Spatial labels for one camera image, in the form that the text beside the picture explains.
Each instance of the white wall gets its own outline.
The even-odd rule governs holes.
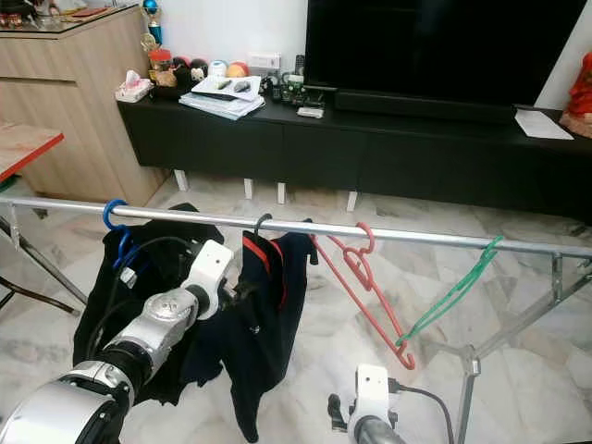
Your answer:
[[[91,2],[102,4],[105,0]],[[294,57],[304,54],[307,0],[158,0],[158,3],[163,9],[164,47],[175,56],[234,61],[245,60],[249,51],[280,52],[282,67],[292,69]],[[581,59],[588,51],[592,51],[592,0],[587,0],[536,101],[537,106],[564,108]]]
[[[249,51],[280,52],[293,69],[304,54],[307,0],[159,0],[164,47],[175,55],[246,60]]]
[[[570,99],[569,89],[582,67],[582,58],[592,51],[592,0],[587,0],[572,35],[551,71],[536,106],[563,109]]]

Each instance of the black cable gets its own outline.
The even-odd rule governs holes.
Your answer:
[[[138,301],[139,300],[137,300],[137,299],[126,299],[125,301],[122,301],[120,303],[116,303],[114,307],[112,307],[109,311],[107,311],[105,313],[105,315],[99,320],[99,322],[96,324],[96,326],[94,326],[94,329],[92,330],[91,336],[89,338],[89,342],[86,345],[86,359],[92,359],[94,357],[95,348],[97,345],[96,341],[99,336],[99,332],[101,331],[101,328],[103,328],[103,325],[105,324],[105,322],[107,322],[109,317],[111,317],[121,307],[128,305],[132,302],[138,302]]]
[[[95,347],[96,347],[95,342],[96,342],[99,332],[101,331],[101,328],[103,327],[105,322],[108,320],[108,318],[113,313],[115,313],[119,308],[121,308],[123,305],[125,305],[123,303],[119,303],[115,307],[111,308],[113,306],[113,302],[115,301],[115,296],[117,294],[117,285],[119,283],[119,279],[121,278],[121,274],[123,273],[123,270],[136,257],[136,254],[140,250],[143,250],[146,247],[148,247],[154,243],[158,243],[158,242],[162,242],[162,241],[175,241],[175,242],[183,244],[185,247],[187,247],[188,250],[192,251],[193,245],[190,242],[188,242],[182,238],[178,238],[176,236],[161,236],[158,238],[147,240],[145,243],[142,243],[138,246],[133,247],[133,250],[131,252],[129,252],[124,257],[123,261],[121,261],[121,265],[117,269],[117,272],[115,274],[115,278],[113,279],[113,285],[111,286],[111,291],[109,292],[107,304],[105,306],[105,315],[101,318],[101,320],[94,327],[94,330],[92,331],[91,336],[89,337],[89,341],[86,346],[86,359],[91,359],[94,356]],[[136,301],[137,300],[130,299],[130,300],[126,300],[124,302],[127,303],[127,302],[136,302]]]
[[[446,404],[444,403],[444,401],[441,398],[436,396],[434,393],[430,393],[429,391],[423,390],[421,388],[413,388],[413,387],[403,386],[403,384],[399,383],[399,381],[390,377],[388,379],[388,392],[389,393],[396,393],[399,390],[400,391],[409,391],[411,393],[418,393],[420,395],[427,396],[428,398],[431,398],[432,400],[437,402],[439,404],[440,408],[442,409],[442,412],[444,413],[444,419],[446,420],[446,431],[448,433],[448,442],[449,442],[449,444],[454,444],[454,434],[452,432],[452,421],[450,419],[450,412],[448,411]]]

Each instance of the remote control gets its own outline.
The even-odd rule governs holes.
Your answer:
[[[325,114],[325,110],[321,108],[307,108],[303,106],[302,108],[298,108],[297,114],[302,117],[321,118],[323,114]]]
[[[234,92],[235,93],[244,93],[246,91],[250,91],[251,90],[251,83],[249,83],[247,80],[242,80],[240,82],[238,82],[236,85],[234,85]]]

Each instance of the black hanger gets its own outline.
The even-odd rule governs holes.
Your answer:
[[[273,219],[274,217],[271,216],[269,213],[265,213],[264,215],[262,215],[261,217],[259,217],[259,219],[257,220],[257,223],[255,224],[255,229],[253,230],[253,233],[255,235],[255,244],[259,241],[259,228],[261,227],[261,224],[263,224],[266,220],[269,219]]]

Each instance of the drawer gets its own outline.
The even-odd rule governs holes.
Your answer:
[[[282,179],[279,125],[235,122],[177,106],[162,112],[158,107],[118,105],[143,166]]]
[[[366,136],[356,131],[284,127],[284,172],[290,184],[353,191]]]
[[[0,37],[0,77],[75,80],[64,44],[59,40]]]
[[[360,191],[540,211],[542,158],[493,143],[373,134]]]

